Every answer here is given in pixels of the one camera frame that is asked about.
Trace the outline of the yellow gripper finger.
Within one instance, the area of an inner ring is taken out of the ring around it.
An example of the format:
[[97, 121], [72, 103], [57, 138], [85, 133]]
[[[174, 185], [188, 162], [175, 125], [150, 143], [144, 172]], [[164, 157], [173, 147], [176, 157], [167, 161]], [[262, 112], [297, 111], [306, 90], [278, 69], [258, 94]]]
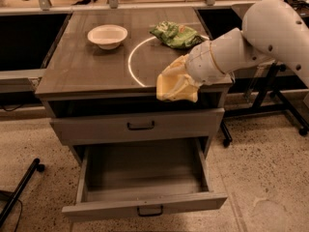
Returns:
[[200, 85], [188, 75], [181, 76], [174, 87], [167, 93], [170, 101], [197, 101]]
[[161, 74], [162, 75], [177, 75], [186, 73], [186, 65], [185, 62], [187, 60], [188, 55], [182, 55], [173, 61]]

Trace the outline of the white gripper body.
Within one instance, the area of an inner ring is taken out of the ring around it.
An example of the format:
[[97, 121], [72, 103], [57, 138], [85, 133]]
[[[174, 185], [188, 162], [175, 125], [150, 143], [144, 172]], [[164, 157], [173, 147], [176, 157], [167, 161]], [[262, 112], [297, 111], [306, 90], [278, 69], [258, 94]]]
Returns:
[[200, 43], [191, 49], [185, 67], [187, 73], [202, 85], [212, 85], [226, 76], [212, 59], [210, 41]]

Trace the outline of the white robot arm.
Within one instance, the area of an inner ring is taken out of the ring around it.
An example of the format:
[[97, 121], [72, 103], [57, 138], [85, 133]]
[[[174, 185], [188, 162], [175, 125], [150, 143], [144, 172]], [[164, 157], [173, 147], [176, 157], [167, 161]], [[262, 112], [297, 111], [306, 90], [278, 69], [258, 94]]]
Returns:
[[161, 101], [198, 100], [198, 90], [239, 69], [276, 60], [309, 86], [309, 29], [298, 13], [280, 0], [262, 0], [243, 16], [240, 28], [194, 46], [157, 78]]

